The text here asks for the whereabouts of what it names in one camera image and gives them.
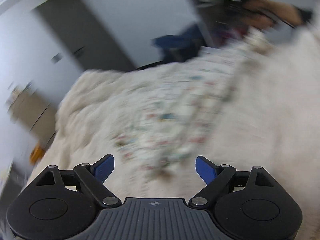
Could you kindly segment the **orange object on floor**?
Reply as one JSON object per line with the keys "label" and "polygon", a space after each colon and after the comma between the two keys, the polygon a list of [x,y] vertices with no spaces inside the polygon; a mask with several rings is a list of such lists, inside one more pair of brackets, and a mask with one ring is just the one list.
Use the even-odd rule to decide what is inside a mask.
{"label": "orange object on floor", "polygon": [[40,144],[37,144],[29,156],[30,164],[35,165],[43,158],[45,152],[46,150]]}

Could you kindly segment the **white cartoon print garment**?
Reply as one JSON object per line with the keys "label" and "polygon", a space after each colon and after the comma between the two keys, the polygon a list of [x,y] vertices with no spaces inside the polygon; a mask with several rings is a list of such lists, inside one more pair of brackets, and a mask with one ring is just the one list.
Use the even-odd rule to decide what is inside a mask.
{"label": "white cartoon print garment", "polygon": [[250,29],[243,40],[202,47],[198,57],[135,88],[114,137],[121,160],[149,176],[176,170],[206,142],[240,69],[271,49],[263,32]]}

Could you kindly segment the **grey door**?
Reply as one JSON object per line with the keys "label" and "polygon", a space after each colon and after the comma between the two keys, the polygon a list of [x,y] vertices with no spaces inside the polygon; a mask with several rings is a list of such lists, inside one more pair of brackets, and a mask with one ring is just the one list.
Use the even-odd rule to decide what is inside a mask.
{"label": "grey door", "polygon": [[82,69],[136,69],[82,0],[47,0],[35,10]]}

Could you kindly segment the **brown cardboard box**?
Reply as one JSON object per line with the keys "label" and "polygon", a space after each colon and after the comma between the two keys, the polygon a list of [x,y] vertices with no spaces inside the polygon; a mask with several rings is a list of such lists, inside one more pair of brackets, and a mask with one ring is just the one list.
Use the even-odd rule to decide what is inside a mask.
{"label": "brown cardboard box", "polygon": [[41,147],[48,149],[56,134],[56,106],[46,100],[32,82],[24,87],[16,86],[6,105],[10,118],[34,135]]}

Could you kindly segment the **blue cloth on chair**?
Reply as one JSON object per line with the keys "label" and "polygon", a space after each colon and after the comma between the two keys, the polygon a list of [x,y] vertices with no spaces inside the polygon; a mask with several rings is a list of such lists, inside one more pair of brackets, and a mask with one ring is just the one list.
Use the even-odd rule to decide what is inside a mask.
{"label": "blue cloth on chair", "polygon": [[200,49],[207,46],[197,24],[187,27],[177,35],[154,38],[152,44],[159,49],[164,64],[188,61],[197,57]]}

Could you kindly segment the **cream fluffy blanket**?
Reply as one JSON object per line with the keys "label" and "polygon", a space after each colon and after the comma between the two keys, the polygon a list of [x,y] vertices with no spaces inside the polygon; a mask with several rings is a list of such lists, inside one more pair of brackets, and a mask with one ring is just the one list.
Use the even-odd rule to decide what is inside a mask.
{"label": "cream fluffy blanket", "polygon": [[115,158],[106,186],[118,197],[186,197],[200,189],[195,158],[242,170],[261,165],[295,197],[319,169],[319,26],[299,28],[294,38],[246,63],[235,78],[216,123],[197,153],[176,170],[149,176],[124,163],[115,147],[129,94],[158,80],[160,67],[132,73],[87,71],[67,93],[56,116],[57,135],[31,174],[46,166],[70,169]]}

